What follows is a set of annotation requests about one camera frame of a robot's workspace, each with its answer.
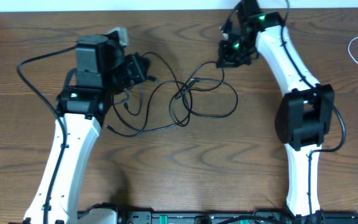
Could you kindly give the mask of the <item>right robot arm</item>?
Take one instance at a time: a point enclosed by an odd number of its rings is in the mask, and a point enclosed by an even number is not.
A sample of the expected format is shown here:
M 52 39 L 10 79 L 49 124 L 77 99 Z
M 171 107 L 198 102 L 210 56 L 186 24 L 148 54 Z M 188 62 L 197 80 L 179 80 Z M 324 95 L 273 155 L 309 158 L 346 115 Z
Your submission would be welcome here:
M 282 94 L 275 116 L 275 130 L 288 156 L 289 189 L 287 209 L 295 220 L 317 222 L 319 152 L 329 132 L 334 91 L 315 78 L 296 51 L 286 20 L 278 12 L 263 12 L 257 1 L 239 1 L 220 28 L 219 68 L 250 65 L 252 55 L 262 56 L 270 67 Z

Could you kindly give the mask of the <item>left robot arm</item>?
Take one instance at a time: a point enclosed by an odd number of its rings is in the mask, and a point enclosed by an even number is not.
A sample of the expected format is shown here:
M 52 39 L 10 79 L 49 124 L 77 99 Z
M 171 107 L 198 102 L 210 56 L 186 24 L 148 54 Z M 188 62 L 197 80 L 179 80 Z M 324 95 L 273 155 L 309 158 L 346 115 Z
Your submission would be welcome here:
M 150 62 L 125 55 L 125 28 L 81 37 L 72 48 L 76 67 L 51 107 L 55 134 L 45 171 L 24 223 L 125 223 L 127 215 L 109 205 L 79 212 L 78 200 L 92 148 L 99 137 L 112 97 L 147 80 Z

